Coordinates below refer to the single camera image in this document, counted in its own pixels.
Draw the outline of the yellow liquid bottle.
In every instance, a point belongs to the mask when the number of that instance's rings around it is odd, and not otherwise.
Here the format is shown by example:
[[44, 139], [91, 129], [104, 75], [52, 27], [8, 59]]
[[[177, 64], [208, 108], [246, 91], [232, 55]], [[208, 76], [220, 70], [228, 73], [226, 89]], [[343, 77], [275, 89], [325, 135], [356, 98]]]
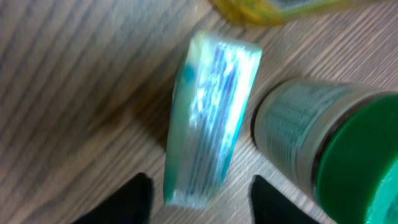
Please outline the yellow liquid bottle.
[[352, 9], [368, 0], [211, 0], [233, 24], [243, 27], [278, 26], [308, 16]]

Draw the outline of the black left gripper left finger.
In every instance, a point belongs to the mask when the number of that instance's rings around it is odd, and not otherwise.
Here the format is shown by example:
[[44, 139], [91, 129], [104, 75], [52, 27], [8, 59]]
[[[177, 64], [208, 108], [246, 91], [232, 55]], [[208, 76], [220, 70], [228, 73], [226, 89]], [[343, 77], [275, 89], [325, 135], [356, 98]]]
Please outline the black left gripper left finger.
[[148, 224], [153, 200], [153, 180], [140, 172], [73, 224]]

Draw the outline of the teal tissue pack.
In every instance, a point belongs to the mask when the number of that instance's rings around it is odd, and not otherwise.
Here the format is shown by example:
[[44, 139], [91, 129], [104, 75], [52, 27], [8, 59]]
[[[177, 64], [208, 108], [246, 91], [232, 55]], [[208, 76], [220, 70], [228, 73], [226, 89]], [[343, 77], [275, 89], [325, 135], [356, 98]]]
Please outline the teal tissue pack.
[[175, 79], [164, 169], [166, 206], [206, 209], [222, 189], [262, 49], [201, 31]]

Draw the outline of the green lid jar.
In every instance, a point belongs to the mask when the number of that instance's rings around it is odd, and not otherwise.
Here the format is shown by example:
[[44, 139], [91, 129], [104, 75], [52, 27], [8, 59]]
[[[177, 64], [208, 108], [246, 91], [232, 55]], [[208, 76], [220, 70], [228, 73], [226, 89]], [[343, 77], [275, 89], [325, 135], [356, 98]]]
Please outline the green lid jar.
[[397, 222], [395, 90], [286, 80], [252, 128], [258, 150], [335, 222]]

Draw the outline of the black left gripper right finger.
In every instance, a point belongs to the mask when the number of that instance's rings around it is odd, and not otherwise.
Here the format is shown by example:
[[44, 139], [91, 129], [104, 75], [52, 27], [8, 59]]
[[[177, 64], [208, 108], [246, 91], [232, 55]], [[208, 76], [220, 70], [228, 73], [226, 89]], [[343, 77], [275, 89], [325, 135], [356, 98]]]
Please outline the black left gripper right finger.
[[318, 224], [260, 175], [255, 175], [249, 193], [255, 224]]

